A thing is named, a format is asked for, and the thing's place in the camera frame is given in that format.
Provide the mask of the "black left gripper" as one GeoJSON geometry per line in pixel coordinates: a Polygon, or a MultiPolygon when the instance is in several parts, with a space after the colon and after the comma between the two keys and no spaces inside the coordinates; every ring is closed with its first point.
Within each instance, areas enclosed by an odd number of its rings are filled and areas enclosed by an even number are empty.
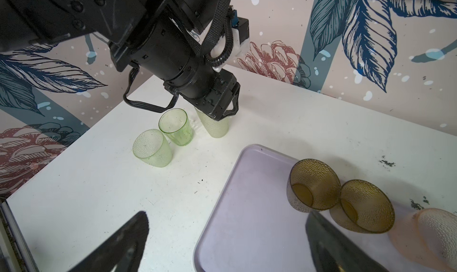
{"type": "Polygon", "coordinates": [[[227,70],[221,70],[215,73],[214,85],[206,95],[201,98],[183,98],[209,118],[221,121],[238,113],[239,93],[240,84],[235,76],[227,70]]]}

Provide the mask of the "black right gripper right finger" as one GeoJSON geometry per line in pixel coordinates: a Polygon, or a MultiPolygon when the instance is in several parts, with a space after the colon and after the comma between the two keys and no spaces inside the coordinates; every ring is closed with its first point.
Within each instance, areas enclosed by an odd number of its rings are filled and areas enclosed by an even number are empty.
{"type": "Polygon", "coordinates": [[[314,267],[318,272],[385,272],[318,211],[312,211],[305,230],[314,267]]]}

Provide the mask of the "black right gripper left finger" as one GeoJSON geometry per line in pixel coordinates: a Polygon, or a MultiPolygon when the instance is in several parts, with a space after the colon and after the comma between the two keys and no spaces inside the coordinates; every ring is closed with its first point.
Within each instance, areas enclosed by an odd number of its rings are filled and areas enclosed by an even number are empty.
{"type": "Polygon", "coordinates": [[[149,233],[145,211],[139,211],[84,260],[73,272],[136,272],[149,233]]]}

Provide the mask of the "pale green tall glass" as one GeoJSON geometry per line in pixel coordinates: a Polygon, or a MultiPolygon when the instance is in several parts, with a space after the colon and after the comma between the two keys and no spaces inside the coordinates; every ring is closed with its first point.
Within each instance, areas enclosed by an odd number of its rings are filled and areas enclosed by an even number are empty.
{"type": "Polygon", "coordinates": [[[195,110],[202,125],[211,137],[221,138],[227,134],[229,130],[230,118],[227,117],[221,121],[215,121],[205,115],[201,110],[197,109],[197,107],[195,107],[195,110]]]}

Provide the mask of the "brown tall glass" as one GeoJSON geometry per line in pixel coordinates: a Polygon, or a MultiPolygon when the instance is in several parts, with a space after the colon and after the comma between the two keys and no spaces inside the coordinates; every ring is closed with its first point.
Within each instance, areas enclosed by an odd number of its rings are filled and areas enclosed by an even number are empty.
{"type": "Polygon", "coordinates": [[[330,215],[340,227],[357,233],[382,234],[395,224],[395,210],[390,199],[365,180],[346,182],[330,215]]]}

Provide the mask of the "yellow clear glass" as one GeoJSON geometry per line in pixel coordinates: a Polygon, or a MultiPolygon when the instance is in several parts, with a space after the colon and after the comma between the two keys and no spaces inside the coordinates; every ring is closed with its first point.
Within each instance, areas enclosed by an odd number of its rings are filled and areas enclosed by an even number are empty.
{"type": "Polygon", "coordinates": [[[339,201],[341,182],[334,170],[316,159],[298,161],[286,187],[289,204],[299,212],[326,211],[339,201]]]}

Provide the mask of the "pink textured glass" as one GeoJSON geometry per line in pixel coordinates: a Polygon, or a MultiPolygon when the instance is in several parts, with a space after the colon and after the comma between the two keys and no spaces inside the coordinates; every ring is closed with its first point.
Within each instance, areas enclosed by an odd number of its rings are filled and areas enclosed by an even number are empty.
{"type": "Polygon", "coordinates": [[[457,270],[457,216],[428,208],[397,220],[388,232],[406,259],[442,272],[457,270]]]}

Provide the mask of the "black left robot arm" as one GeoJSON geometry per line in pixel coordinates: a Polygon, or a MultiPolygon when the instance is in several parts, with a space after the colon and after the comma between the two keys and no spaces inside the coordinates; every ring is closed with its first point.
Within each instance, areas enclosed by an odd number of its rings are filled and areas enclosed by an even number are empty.
{"type": "Polygon", "coordinates": [[[1,0],[1,52],[46,46],[99,33],[118,71],[141,68],[220,121],[239,109],[240,84],[223,69],[237,18],[231,0],[1,0]]]}

